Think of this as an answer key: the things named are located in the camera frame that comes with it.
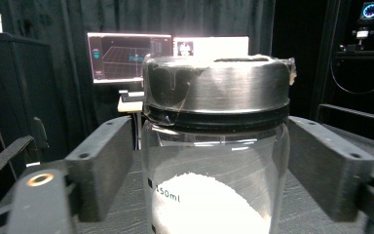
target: computer monitor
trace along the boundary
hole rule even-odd
[[[248,55],[248,37],[174,37],[174,56],[233,58]]]
[[[171,56],[171,36],[159,34],[88,33],[94,84],[142,81],[144,57]]]

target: desk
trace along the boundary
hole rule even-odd
[[[144,92],[131,92],[129,93],[130,97],[133,96],[144,96]],[[141,149],[141,112],[142,112],[142,101],[132,101],[132,102],[123,102],[122,98],[120,97],[117,106],[118,112],[127,112],[127,113],[135,113],[136,115],[136,141],[137,145],[135,149]]]
[[[337,134],[374,155],[374,141],[348,133]],[[119,189],[106,220],[76,223],[78,233],[147,233],[140,151],[134,151],[133,157],[131,170]],[[280,234],[362,234],[366,220],[367,217],[359,213],[356,222],[333,222],[296,177],[287,172],[279,222]]]

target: dark wall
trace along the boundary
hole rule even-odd
[[[296,60],[290,114],[309,118],[327,1],[277,0],[272,55]]]
[[[86,33],[248,35],[251,54],[271,52],[274,0],[0,0],[4,31],[52,46],[70,145],[118,116],[114,87],[94,87]]]
[[[359,43],[352,31],[359,28],[357,20],[364,2],[367,1],[342,1],[347,6],[335,11],[341,16],[340,26],[335,30],[333,48],[329,48],[334,53],[326,67],[325,86],[321,88],[325,102],[374,115],[374,33],[362,40],[362,51],[347,53],[339,48]],[[374,23],[366,26],[374,31]],[[325,117],[333,126],[374,139],[374,118],[330,110]]]

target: cable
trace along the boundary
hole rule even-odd
[[[138,124],[137,123],[137,118],[136,118],[136,114],[133,113],[132,114],[132,120],[134,121],[134,148],[135,149],[139,149],[139,145],[138,145],[138,138],[139,138],[139,135],[138,135]]]
[[[330,63],[330,72],[332,74],[332,78],[333,78],[333,81],[335,82],[335,84],[343,91],[345,91],[346,93],[349,93],[349,94],[352,94],[352,95],[368,95],[368,94],[371,94],[374,92],[374,89],[372,90],[369,90],[369,91],[365,91],[365,92],[353,92],[353,91],[350,91],[346,88],[344,88],[343,86],[341,86],[339,84],[339,82],[336,80],[336,77],[335,77],[335,73],[333,72],[333,61]]]

